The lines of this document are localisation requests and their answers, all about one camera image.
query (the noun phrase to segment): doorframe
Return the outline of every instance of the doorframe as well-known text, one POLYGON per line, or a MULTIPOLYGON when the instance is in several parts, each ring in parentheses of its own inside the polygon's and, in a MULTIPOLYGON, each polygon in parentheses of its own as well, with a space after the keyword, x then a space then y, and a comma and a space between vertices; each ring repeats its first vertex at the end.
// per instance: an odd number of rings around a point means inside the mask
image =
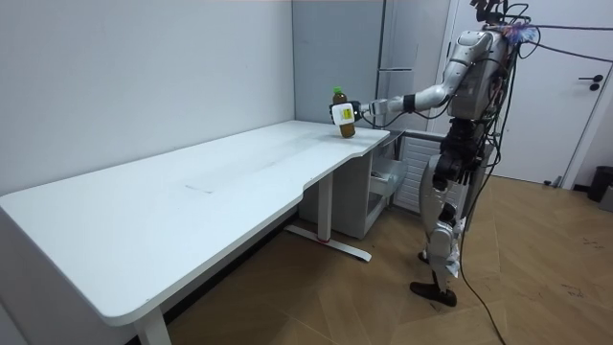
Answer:
MULTIPOLYGON (((441 82, 444 67, 447 64, 447 47, 453 39, 453 29, 456 22, 459 4, 460 0, 451 0, 449 3, 449 12, 447 13, 443 44, 441 46, 441 55, 439 58, 439 69, 437 71, 437 82, 441 82)), ((609 112, 609 107, 613 107, 613 86, 610 85, 613 82, 613 80, 611 80, 611 78, 613 78, 613 73, 611 71, 613 71, 613 68, 609 70, 606 83, 602 87, 602 92, 599 95, 596 105, 594 106, 594 110, 592 111, 592 114, 585 125, 583 133, 581 134, 579 143, 575 149, 575 153, 573 154, 573 157, 571 158, 566 170, 566 174, 562 178, 561 186, 564 189, 571 190, 575 186, 575 180, 577 179, 579 170, 583 165, 583 160, 585 159, 585 156, 587 155, 587 152, 594 141, 596 131, 598 130, 598 127, 606 114, 609 112)), ((428 120, 426 130, 433 132, 435 129, 435 122, 436 120, 428 120)))

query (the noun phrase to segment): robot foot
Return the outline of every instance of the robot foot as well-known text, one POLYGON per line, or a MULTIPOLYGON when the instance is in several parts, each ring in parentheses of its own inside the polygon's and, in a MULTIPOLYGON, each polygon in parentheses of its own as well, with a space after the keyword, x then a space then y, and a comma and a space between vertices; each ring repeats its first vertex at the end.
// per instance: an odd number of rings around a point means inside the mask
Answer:
POLYGON ((458 304, 458 298, 452 290, 448 289, 446 292, 441 292, 439 290, 439 286, 436 284, 413 282, 411 283, 410 289, 418 296, 429 299, 431 301, 443 303, 444 305, 449 307, 455 307, 458 304))
POLYGON ((418 254, 418 259, 420 259, 421 262, 430 265, 430 261, 428 260, 428 258, 425 257, 425 255, 423 255, 422 251, 420 252, 420 254, 418 254))

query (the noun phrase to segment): desk leg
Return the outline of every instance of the desk leg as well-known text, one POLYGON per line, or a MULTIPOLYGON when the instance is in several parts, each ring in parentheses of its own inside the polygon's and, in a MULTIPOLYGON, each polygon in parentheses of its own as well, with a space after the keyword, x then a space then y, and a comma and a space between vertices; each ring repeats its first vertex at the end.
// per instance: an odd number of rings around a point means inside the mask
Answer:
POLYGON ((171 345, 164 316, 159 307, 134 322, 134 327, 143 345, 171 345))
POLYGON ((330 239, 332 232, 332 175, 333 172, 324 176, 324 178, 318 182, 319 204, 317 205, 317 235, 296 225, 287 225, 285 230, 353 255, 359 260, 369 262, 373 257, 371 254, 364 250, 330 239))

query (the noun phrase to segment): desk top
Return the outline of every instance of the desk top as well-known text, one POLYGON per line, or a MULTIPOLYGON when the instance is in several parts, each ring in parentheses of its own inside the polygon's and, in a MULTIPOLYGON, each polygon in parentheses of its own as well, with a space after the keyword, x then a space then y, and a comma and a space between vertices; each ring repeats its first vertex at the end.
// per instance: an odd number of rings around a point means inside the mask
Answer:
POLYGON ((389 135, 289 121, 0 197, 111 326, 134 322, 389 135))

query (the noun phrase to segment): radiator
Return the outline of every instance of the radiator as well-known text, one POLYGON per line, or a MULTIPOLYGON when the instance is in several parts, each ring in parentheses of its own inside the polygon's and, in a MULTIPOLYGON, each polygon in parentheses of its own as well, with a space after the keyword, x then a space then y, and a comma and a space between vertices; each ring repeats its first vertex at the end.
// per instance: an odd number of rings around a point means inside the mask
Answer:
MULTIPOLYGON (((406 163, 407 174, 394 195, 394 205, 413 213, 420 212, 420 183, 423 171, 432 157, 439 154, 444 135, 407 130, 400 143, 400 160, 406 163)), ((466 188, 454 184, 447 195, 448 202, 463 209, 466 188)))

